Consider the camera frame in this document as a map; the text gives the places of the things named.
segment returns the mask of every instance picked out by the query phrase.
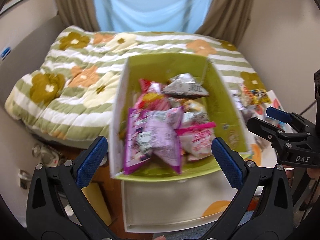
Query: blue gripper pad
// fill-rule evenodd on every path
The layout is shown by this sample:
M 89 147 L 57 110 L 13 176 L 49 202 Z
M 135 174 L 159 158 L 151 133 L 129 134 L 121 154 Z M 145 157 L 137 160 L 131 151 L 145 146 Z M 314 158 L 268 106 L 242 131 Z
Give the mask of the blue gripper pad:
M 287 112 L 284 112 L 280 109 L 274 108 L 272 106 L 267 108 L 267 116 L 272 117 L 273 119 L 277 119 L 280 122 L 283 123 L 291 123 L 292 122 L 292 118 L 290 116 L 290 114 L 288 114 Z
M 108 152 L 108 141 L 103 136 L 98 136 L 89 148 L 76 158 L 74 174 L 78 188 L 87 187 L 99 167 L 103 157 Z
M 240 190 L 246 176 L 245 161 L 239 153 L 232 151 L 220 137 L 212 141 L 211 151 L 231 187 Z

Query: wall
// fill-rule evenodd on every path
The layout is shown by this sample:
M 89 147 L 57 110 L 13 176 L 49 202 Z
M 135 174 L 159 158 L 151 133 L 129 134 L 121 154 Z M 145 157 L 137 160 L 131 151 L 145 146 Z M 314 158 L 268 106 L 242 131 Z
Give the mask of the wall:
M 8 45 L 15 47 L 56 13 L 54 0 L 25 0 L 14 6 L 0 16 L 0 50 Z M 31 135 L 0 107 L 0 193 L 22 224 L 26 219 L 28 191 L 19 187 L 18 172 L 23 169 L 32 174 L 38 163 L 31 155 L 34 142 Z
M 254 0 L 239 50 L 287 111 L 312 103 L 320 68 L 320 10 L 313 0 Z M 315 107 L 306 115 L 315 120 Z
M 24 37 L 57 14 L 54 0 L 24 0 L 0 16 L 0 51 L 15 47 Z

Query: blanket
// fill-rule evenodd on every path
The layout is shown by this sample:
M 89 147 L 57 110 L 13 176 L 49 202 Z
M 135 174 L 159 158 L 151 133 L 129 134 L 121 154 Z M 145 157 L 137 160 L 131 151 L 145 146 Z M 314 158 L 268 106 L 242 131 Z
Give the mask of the blanket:
M 125 60 L 165 52 L 209 57 L 231 91 L 256 74 L 234 45 L 211 37 L 179 32 L 92 33 L 70 26 L 52 44 L 40 69 L 16 83 L 5 108 L 46 140 L 87 148 L 98 135 L 109 136 Z

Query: brown curtain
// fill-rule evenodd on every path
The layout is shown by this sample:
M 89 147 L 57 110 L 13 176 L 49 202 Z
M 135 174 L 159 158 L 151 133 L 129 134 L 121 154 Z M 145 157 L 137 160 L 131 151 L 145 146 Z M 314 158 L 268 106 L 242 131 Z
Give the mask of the brown curtain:
M 56 0 L 56 3 L 65 25 L 77 25 L 91 32 L 99 31 L 93 0 Z
M 198 34 L 238 46 L 249 24 L 253 0 L 213 0 Z

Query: purple snack package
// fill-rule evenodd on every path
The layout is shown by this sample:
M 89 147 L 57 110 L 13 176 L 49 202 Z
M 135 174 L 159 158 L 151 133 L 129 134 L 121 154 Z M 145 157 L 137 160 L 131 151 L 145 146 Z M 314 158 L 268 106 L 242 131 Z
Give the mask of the purple snack package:
M 135 143 L 136 131 L 143 128 L 144 112 L 140 109 L 129 108 L 124 158 L 124 174 L 126 175 L 139 169 L 151 157 L 149 154 L 141 152 Z
M 167 111 L 129 109 L 124 174 L 144 165 L 154 153 L 181 173 L 181 146 L 174 129 L 181 125 L 182 107 Z

